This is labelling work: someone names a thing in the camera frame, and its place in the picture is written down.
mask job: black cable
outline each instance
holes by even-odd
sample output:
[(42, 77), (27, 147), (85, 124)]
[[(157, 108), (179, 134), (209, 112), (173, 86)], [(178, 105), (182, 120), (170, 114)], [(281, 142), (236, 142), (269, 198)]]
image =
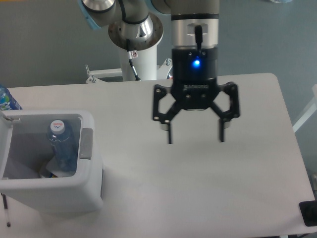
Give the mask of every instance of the black cable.
[(305, 236), (308, 236), (310, 233), (307, 233), (307, 234), (303, 234), (303, 235), (301, 235), (301, 236), (299, 236), (299, 237), (297, 237), (297, 238), (303, 238), (303, 237), (305, 237)]
[(200, 52), (202, 50), (203, 42), (203, 28), (201, 25), (195, 27), (195, 39), (197, 44), (197, 50)]
[(173, 141), (172, 141), (172, 127), (171, 127), (170, 123), (167, 126), (168, 126), (168, 144), (171, 145), (171, 144), (173, 144)]
[[(127, 52), (132, 51), (131, 49), (131, 41), (127, 39)], [(138, 76), (137, 70), (134, 67), (132, 59), (129, 59), (130, 66), (132, 68), (133, 74), (135, 76), (135, 81), (141, 81), (140, 77)]]

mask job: plastic container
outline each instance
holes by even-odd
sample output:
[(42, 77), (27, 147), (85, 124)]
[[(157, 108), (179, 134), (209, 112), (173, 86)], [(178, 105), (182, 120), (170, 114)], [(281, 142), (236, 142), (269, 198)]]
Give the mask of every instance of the plastic container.
[[(47, 129), (55, 119), (72, 125), (79, 148), (76, 172), (65, 178), (41, 178), (40, 169), (54, 156)], [(103, 164), (94, 129), (94, 119), (86, 111), (0, 111), (0, 192), (41, 212), (101, 209)]]
[(18, 102), (12, 97), (9, 90), (0, 84), (0, 110), (20, 110)]
[(76, 171), (78, 146), (71, 125), (67, 121), (54, 120), (48, 128), (48, 139), (62, 171)]

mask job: white plastic bin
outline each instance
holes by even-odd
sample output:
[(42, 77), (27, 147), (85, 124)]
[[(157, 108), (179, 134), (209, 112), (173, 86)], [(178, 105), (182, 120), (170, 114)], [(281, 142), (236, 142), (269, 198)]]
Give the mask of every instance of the white plastic bin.
[[(47, 130), (55, 119), (72, 125), (79, 148), (77, 170), (71, 177), (40, 178), (41, 165), (53, 157)], [(94, 129), (86, 111), (0, 111), (0, 192), (41, 212), (101, 209), (103, 164)]]

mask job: bottle cap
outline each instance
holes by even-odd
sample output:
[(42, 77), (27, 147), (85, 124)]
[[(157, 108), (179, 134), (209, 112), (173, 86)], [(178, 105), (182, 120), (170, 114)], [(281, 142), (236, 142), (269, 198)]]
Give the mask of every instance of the bottle cap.
[(51, 131), (55, 135), (63, 134), (65, 131), (65, 124), (61, 120), (55, 120), (51, 123)]

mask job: black object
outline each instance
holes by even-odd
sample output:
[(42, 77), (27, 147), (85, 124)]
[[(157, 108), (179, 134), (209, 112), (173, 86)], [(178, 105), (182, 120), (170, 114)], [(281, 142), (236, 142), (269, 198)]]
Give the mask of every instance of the black object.
[(188, 19), (219, 19), (218, 13), (197, 13), (197, 14), (178, 14), (172, 15), (171, 20), (188, 20)]
[[(224, 142), (225, 123), (240, 116), (238, 86), (233, 82), (217, 84), (217, 48), (202, 49), (203, 31), (195, 27), (197, 49), (173, 49), (173, 85), (154, 86), (153, 117), (165, 125), (172, 144), (171, 121), (182, 110), (211, 108), (219, 117), (219, 139)], [(230, 97), (230, 109), (223, 112), (214, 102), (219, 92)], [(166, 114), (159, 112), (159, 101), (170, 93), (175, 102)]]
[(307, 227), (317, 226), (317, 201), (301, 202), (299, 207)]
[(302, 234), (301, 236), (299, 236), (299, 237), (297, 237), (297, 238), (303, 238), (303, 237), (306, 237), (306, 236), (308, 236), (308, 235), (309, 235), (309, 233)]
[[(8, 212), (8, 202), (6, 200), (6, 195), (1, 193), (2, 195), (2, 200), (3, 200), (3, 206), (4, 206), (4, 210), (5, 212)], [(11, 227), (11, 222), (9, 220), (9, 217), (7, 216), (8, 213), (6, 213), (6, 226), (7, 227)]]

